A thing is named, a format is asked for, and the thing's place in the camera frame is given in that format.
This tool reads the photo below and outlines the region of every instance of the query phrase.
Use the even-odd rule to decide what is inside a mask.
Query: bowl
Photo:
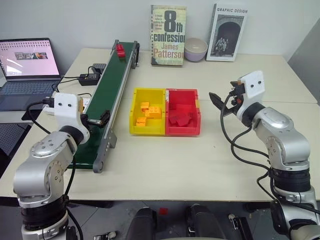
[[[184,43],[184,56],[192,62],[198,62],[204,58],[208,50],[208,44],[199,38],[189,38]]]

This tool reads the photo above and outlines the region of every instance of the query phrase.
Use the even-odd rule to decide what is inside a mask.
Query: black chair
[[[167,240],[226,239],[219,222],[207,207],[196,204],[190,207],[188,211],[188,225],[192,225],[192,237],[167,238]],[[154,240],[156,219],[156,212],[150,208],[140,209],[130,224],[125,240]]]

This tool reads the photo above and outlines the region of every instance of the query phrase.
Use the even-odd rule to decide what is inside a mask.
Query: white table
[[[105,63],[109,50],[84,48],[66,76],[77,76],[93,63]],[[131,70],[114,123],[118,137],[105,162],[104,171],[77,169],[69,192],[73,200],[194,200],[194,201],[268,201],[256,185],[263,169],[237,161],[221,131],[219,111],[209,100],[208,92],[225,97],[234,81],[245,73],[263,70],[266,94],[264,105],[289,115],[298,131],[311,145],[311,183],[320,199],[320,109],[314,97],[293,73],[281,56],[238,55],[235,62],[191,63],[184,67],[152,67],[150,53],[140,53],[140,67]],[[198,137],[132,136],[129,112],[134,87],[197,88],[200,99],[201,134]],[[61,84],[64,93],[92,93],[94,86],[78,82]],[[54,116],[42,112],[40,124],[49,131],[57,128]],[[231,137],[245,127],[230,115],[225,119]],[[27,158],[31,146],[45,133],[33,126],[0,179],[0,196],[15,197],[13,177]],[[239,139],[240,145],[266,152],[254,132]],[[266,163],[257,154],[239,152],[250,161]],[[65,172],[65,186],[71,171]],[[263,184],[268,188],[268,181]]]
[[[0,111],[0,124],[31,124],[31,120],[22,120],[26,111]]]

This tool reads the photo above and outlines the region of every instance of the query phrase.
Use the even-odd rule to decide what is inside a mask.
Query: black cable
[[[19,124],[17,124],[17,126],[23,130],[26,130],[24,127],[20,126]]]
[[[43,229],[43,228],[42,228],[42,238],[43,238],[43,240],[46,240],[46,239],[45,239],[44,229]]]
[[[75,80],[79,80],[79,78],[75,78],[75,79],[71,79],[71,80],[68,80],[68,81],[61,81],[61,82],[58,82],[58,83],[54,83],[51,85],[51,88],[53,89],[53,91],[56,91],[57,93],[60,93],[59,89],[58,89],[58,85],[59,84],[64,84],[64,83],[68,83],[68,82],[72,82],[72,81],[75,81]]]
[[[88,73],[87,73],[86,77],[89,76],[89,70],[90,70],[91,68],[93,68],[93,69],[95,69],[97,72],[99,72],[99,69],[98,69],[98,68],[95,68],[94,66],[89,66],[89,67],[88,67]],[[64,78],[64,79],[76,79],[76,78],[79,78],[79,76],[64,76],[63,78]]]
[[[249,127],[247,130],[245,130],[244,132],[238,134],[238,135],[232,140],[232,142],[235,143],[238,138],[240,138],[241,136],[243,136],[243,135],[247,134],[248,132],[250,132],[251,129],[252,129],[252,126],[250,126],[250,127]],[[266,167],[265,165],[263,165],[263,164],[259,164],[259,163],[256,163],[256,162],[247,161],[247,160],[244,160],[244,159],[240,158],[240,157],[235,153],[235,149],[234,149],[234,146],[233,146],[233,145],[231,145],[231,152],[234,153],[233,155],[234,155],[238,160],[240,160],[241,162],[244,162],[244,163],[246,163],[246,164],[251,164],[251,165],[254,165],[254,166],[257,166],[257,167],[262,167],[262,168],[264,168],[264,169],[267,170],[267,172],[266,172],[264,175],[262,175],[262,176],[260,176],[260,177],[257,178],[256,183],[258,184],[258,186],[259,186],[270,198],[272,198],[273,200],[275,200],[275,198],[260,184],[260,181],[268,176],[268,171],[269,171],[270,169],[269,169],[268,167]]]
[[[250,165],[254,165],[254,166],[257,166],[257,167],[261,167],[261,168],[264,168],[266,169],[267,171],[269,171],[269,168],[263,164],[260,164],[260,163],[257,163],[257,162],[253,162],[253,161],[247,161],[247,160],[244,160],[243,158],[239,157],[236,152],[235,152],[235,142],[238,138],[240,138],[241,136],[247,134],[248,132],[250,132],[252,129],[252,126],[250,126],[247,130],[243,131],[242,133],[238,134],[237,136],[235,136],[235,138],[231,141],[231,152],[233,154],[233,156],[238,159],[239,161],[245,163],[245,164],[250,164]]]
[[[75,172],[76,172],[76,158],[73,157],[73,160],[72,160],[72,172],[71,172],[71,176],[70,176],[68,185],[66,186],[64,195],[68,195],[68,193],[69,193],[72,181],[74,180]]]
[[[276,200],[276,198],[275,198],[274,196],[272,196],[271,193],[268,192],[268,191],[261,185],[261,183],[260,183],[260,181],[261,181],[262,179],[265,179],[267,176],[268,176],[268,172],[266,172],[264,175],[258,177],[258,178],[256,179],[256,184],[258,184],[258,186],[259,186],[266,194],[268,194],[268,196],[269,196],[270,198],[272,198],[273,200]]]
[[[90,97],[92,97],[92,95],[91,95],[90,93],[88,93],[88,92],[85,92],[85,93],[81,93],[81,94],[78,94],[78,96],[81,96],[81,95],[86,95],[86,94],[88,94],[88,95],[90,95]]]
[[[229,94],[229,95],[226,97],[226,99],[225,99],[225,101],[224,101],[224,104],[223,104],[223,106],[222,106],[222,109],[221,109],[221,113],[220,113],[220,123],[221,123],[222,132],[223,132],[225,138],[228,140],[228,142],[229,142],[231,145],[235,146],[235,147],[238,148],[238,149],[245,150],[245,151],[252,152],[252,153],[256,153],[256,154],[261,154],[261,155],[265,156],[266,158],[269,158],[269,155],[268,155],[268,154],[266,154],[266,153],[264,153],[264,152],[262,152],[262,151],[250,149],[250,148],[243,147],[243,146],[239,146],[239,145],[233,143],[232,140],[229,138],[229,136],[228,136],[228,134],[227,134],[227,132],[226,132],[226,129],[225,129],[224,113],[225,113],[225,109],[226,109],[226,106],[227,106],[227,103],[228,103],[230,97],[231,97],[231,94]]]
[[[278,193],[276,193],[275,189],[274,189],[274,178],[272,176],[270,177],[270,189],[271,189],[272,194],[279,200],[279,202],[286,203],[288,205],[291,205],[291,206],[294,206],[294,207],[297,207],[297,208],[301,208],[301,209],[304,209],[304,210],[307,210],[307,211],[310,211],[310,212],[313,212],[315,214],[319,214],[320,215],[320,210],[317,210],[317,209],[314,209],[312,207],[303,205],[302,203],[296,203],[296,202],[288,201],[288,200],[284,199],[283,197],[281,197]]]
[[[31,111],[30,111],[30,108],[34,105],[38,105],[38,104],[43,104],[42,101],[37,101],[37,102],[33,102],[33,103],[30,103],[27,107],[26,107],[26,112],[28,114],[28,116],[30,117],[31,121],[37,125],[39,128],[41,128],[43,131],[45,131],[47,134],[50,134],[51,132],[49,132],[47,129],[45,129],[43,126],[41,126],[35,119],[34,117],[32,116],[31,114]]]
[[[82,232],[81,226],[79,225],[79,223],[77,222],[75,216],[71,213],[71,211],[69,210],[69,208],[66,208],[70,218],[72,219],[72,221],[74,222],[74,225],[76,226],[76,228],[78,229],[79,232],[79,236],[80,236],[80,240],[84,240],[84,234]]]

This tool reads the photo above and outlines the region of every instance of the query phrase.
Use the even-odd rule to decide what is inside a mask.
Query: laptop
[[[0,40],[0,66],[7,81],[0,89],[0,111],[25,111],[51,97],[52,85],[61,80],[49,38]]]

